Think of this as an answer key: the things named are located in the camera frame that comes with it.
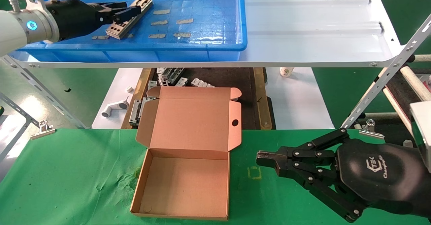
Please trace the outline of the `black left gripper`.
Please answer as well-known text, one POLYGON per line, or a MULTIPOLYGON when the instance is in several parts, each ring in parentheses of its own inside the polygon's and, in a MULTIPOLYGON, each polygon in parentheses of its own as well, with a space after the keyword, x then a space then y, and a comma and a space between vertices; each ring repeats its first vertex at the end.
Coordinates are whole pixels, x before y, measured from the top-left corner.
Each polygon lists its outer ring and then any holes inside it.
POLYGON ((140 6, 126 2, 84 3, 80 0, 61 0, 46 3, 59 30, 58 42, 86 36, 102 25, 123 23, 141 13, 140 6))

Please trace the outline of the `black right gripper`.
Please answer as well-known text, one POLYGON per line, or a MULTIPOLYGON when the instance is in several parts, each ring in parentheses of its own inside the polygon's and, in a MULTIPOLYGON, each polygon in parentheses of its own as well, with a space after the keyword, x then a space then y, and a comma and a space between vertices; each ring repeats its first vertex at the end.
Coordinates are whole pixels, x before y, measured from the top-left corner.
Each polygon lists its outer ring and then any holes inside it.
POLYGON ((257 165, 274 168, 277 176, 295 180, 349 223, 359 219, 366 206, 430 217, 430 173, 418 150, 349 139, 347 130, 341 128, 298 147, 260 150, 257 165), (342 144, 337 148, 340 178, 334 170, 314 166, 330 165, 335 152, 329 148, 337 144, 342 144))

